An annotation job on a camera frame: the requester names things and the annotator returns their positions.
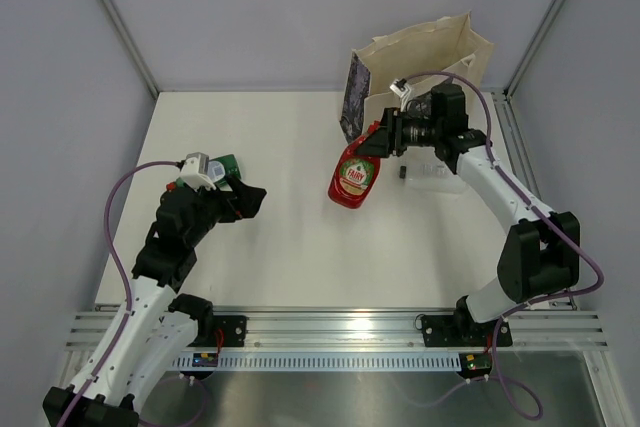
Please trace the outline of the green bottle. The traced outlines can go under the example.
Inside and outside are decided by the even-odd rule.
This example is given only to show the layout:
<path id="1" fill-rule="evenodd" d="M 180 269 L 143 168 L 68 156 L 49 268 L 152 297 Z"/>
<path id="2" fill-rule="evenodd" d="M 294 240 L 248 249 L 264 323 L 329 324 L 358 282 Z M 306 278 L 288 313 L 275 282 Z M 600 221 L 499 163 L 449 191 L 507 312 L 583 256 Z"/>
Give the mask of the green bottle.
<path id="1" fill-rule="evenodd" d="M 226 177 L 241 178 L 238 161 L 233 154 L 212 158 L 207 164 L 207 174 L 214 181 L 214 185 L 222 188 L 227 185 Z"/>

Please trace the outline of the red Fairy dish soap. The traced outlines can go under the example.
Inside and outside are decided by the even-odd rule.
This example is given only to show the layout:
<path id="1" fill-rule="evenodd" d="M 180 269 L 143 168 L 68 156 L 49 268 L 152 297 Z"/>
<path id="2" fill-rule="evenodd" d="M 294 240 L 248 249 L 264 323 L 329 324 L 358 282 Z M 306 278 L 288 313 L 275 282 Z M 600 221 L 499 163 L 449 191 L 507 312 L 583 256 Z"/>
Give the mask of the red Fairy dish soap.
<path id="1" fill-rule="evenodd" d="M 328 188 L 328 197 L 338 205 L 357 209 L 371 191 L 380 171 L 381 159 L 358 155 L 356 149 L 378 126 L 378 121 L 373 122 L 342 152 Z"/>

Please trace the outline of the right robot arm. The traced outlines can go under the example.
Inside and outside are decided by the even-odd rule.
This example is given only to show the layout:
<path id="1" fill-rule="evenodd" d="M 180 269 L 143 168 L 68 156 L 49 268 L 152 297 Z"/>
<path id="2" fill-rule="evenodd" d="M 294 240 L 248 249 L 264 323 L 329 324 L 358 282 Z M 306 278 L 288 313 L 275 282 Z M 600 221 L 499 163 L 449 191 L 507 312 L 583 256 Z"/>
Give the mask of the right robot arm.
<path id="1" fill-rule="evenodd" d="M 460 298 L 451 315 L 424 318 L 424 333 L 474 344 L 491 335 L 508 310 L 573 287 L 579 280 L 578 219 L 540 202 L 502 168 L 486 133 L 469 125 L 463 89 L 447 82 L 434 86 L 424 113 L 415 111 L 406 81 L 394 82 L 391 89 L 400 107 L 384 110 L 357 154 L 388 158 L 410 147 L 433 149 L 436 158 L 479 195 L 506 233 L 495 278 Z"/>

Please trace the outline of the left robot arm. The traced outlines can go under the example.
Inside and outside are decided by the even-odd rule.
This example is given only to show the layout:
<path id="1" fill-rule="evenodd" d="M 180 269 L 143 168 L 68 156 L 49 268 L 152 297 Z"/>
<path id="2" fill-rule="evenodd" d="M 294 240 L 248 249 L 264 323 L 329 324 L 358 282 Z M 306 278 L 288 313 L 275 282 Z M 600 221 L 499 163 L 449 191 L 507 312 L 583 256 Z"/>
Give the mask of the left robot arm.
<path id="1" fill-rule="evenodd" d="M 218 224 L 252 219 L 267 195 L 235 176 L 227 189 L 179 181 L 162 194 L 125 300 L 85 366 L 43 400 L 52 426 L 136 426 L 150 393 L 190 344 L 215 332 L 211 302 L 181 293 L 195 248 Z"/>

